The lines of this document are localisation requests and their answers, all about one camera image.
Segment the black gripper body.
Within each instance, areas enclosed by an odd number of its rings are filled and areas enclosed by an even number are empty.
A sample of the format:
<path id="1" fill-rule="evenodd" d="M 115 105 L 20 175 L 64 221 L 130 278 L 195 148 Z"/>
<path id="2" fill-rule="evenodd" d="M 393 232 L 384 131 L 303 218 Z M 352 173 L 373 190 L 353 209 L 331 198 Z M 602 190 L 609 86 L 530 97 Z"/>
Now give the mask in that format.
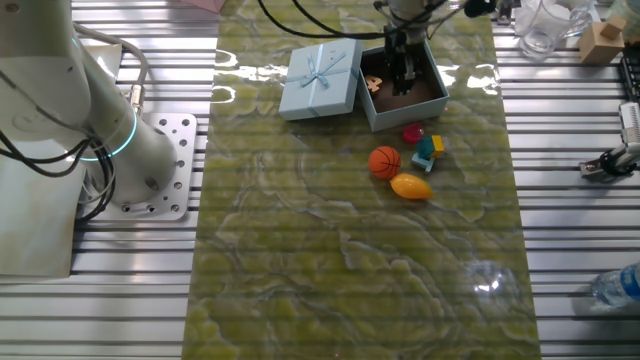
<path id="1" fill-rule="evenodd" d="M 424 49 L 426 30 L 424 28 L 399 28 L 385 27 L 384 53 L 386 56 L 394 54 L 419 53 Z"/>

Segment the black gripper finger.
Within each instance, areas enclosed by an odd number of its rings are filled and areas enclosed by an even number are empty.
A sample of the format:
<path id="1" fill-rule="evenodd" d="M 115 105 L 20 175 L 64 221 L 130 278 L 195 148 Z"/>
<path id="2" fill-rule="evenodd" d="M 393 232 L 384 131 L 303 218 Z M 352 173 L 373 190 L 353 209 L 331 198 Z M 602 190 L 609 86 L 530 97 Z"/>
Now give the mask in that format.
<path id="1" fill-rule="evenodd" d="M 408 94 L 411 91 L 416 80 L 416 68 L 415 68 L 414 57 L 411 54 L 406 54 L 404 63 L 405 63 L 405 71 L 404 71 L 404 80 L 403 80 L 404 85 L 402 90 L 403 95 Z"/>
<path id="2" fill-rule="evenodd" d="M 404 86 L 404 60 L 401 54 L 391 54 L 388 58 L 389 72 L 393 81 L 393 93 L 403 94 Z"/>

